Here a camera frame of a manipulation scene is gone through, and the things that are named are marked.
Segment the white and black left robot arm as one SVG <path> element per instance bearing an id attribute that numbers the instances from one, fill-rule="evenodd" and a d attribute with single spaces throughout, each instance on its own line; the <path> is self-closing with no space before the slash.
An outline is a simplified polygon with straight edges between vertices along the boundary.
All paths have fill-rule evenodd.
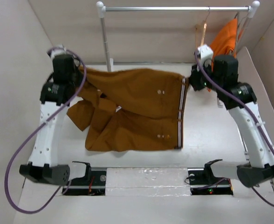
<path id="1" fill-rule="evenodd" d="M 58 163 L 58 144 L 64 117 L 83 74 L 72 55 L 56 55 L 53 73 L 43 85 L 40 95 L 40 125 L 33 151 L 19 173 L 35 183 L 64 186 L 68 183 L 70 167 Z"/>

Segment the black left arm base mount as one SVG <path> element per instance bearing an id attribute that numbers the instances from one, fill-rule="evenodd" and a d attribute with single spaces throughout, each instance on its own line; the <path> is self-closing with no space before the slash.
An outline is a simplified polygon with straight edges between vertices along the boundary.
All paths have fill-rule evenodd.
<path id="1" fill-rule="evenodd" d="M 92 167 L 90 163 L 73 161 L 69 182 L 62 188 L 64 196 L 104 196 L 107 168 Z"/>

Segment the brown trousers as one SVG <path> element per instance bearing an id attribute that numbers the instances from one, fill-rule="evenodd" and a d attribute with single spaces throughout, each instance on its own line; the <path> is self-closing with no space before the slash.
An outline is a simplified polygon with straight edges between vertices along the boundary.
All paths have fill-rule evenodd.
<path id="1" fill-rule="evenodd" d="M 176 72 L 89 68 L 80 100 L 67 115 L 87 130 L 89 151 L 181 149 L 188 87 L 189 79 Z"/>

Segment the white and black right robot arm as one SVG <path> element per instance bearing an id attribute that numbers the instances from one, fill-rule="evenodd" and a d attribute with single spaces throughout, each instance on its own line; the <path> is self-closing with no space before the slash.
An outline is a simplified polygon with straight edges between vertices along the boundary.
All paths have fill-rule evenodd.
<path id="1" fill-rule="evenodd" d="M 205 164 L 204 180 L 213 184 L 220 179 L 239 180 L 245 187 L 274 178 L 274 146 L 265 129 L 257 97 L 248 83 L 239 81 L 238 60 L 231 55 L 195 55 L 189 82 L 195 91 L 204 88 L 217 93 L 217 98 L 235 121 L 245 143 L 247 162 L 233 164 L 221 159 Z"/>

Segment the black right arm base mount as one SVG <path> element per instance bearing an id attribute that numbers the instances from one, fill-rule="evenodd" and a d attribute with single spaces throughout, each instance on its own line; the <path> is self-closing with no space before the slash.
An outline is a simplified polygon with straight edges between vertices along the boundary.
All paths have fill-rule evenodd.
<path id="1" fill-rule="evenodd" d="M 217 159 L 207 162 L 203 168 L 188 168 L 188 176 L 184 182 L 190 186 L 192 196 L 232 195 L 233 189 L 230 179 L 215 177 L 211 165 L 222 161 Z"/>

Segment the orange hanging garment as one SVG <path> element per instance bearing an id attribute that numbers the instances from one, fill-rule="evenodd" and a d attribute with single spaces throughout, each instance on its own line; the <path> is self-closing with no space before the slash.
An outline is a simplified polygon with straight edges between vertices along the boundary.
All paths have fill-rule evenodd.
<path id="1" fill-rule="evenodd" d="M 209 45 L 213 51 L 212 59 L 218 55 L 229 55 L 232 52 L 232 55 L 236 58 L 236 53 L 233 53 L 235 50 L 235 42 L 237 35 L 237 19 L 232 19 L 229 21 L 217 34 L 215 39 Z"/>

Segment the empty wooden hanger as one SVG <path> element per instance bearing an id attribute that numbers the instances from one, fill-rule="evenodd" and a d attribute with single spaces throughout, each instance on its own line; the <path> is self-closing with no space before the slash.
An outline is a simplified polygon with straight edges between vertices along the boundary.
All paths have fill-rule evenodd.
<path id="1" fill-rule="evenodd" d="M 205 19 L 195 26 L 195 48 L 204 45 L 205 43 L 205 36 L 207 30 L 207 19 L 210 15 L 210 7 L 208 8 L 208 14 Z"/>

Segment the white and metal clothes rack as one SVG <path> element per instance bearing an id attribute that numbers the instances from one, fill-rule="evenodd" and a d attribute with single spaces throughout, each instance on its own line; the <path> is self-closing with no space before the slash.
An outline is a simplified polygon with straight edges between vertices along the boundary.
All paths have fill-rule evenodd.
<path id="1" fill-rule="evenodd" d="M 247 16 L 243 27 L 241 28 L 241 33 L 239 35 L 239 42 L 247 29 L 250 21 L 254 17 L 257 9 L 260 6 L 260 2 L 255 0 L 249 6 L 243 7 L 210 7 L 211 12 L 247 12 Z M 103 38 L 103 47 L 105 54 L 105 62 L 107 71 L 112 71 L 113 59 L 110 57 L 107 32 L 105 26 L 105 14 L 107 12 L 208 12 L 209 7 L 107 7 L 103 2 L 99 1 L 96 3 L 98 17 L 101 23 L 101 31 Z"/>

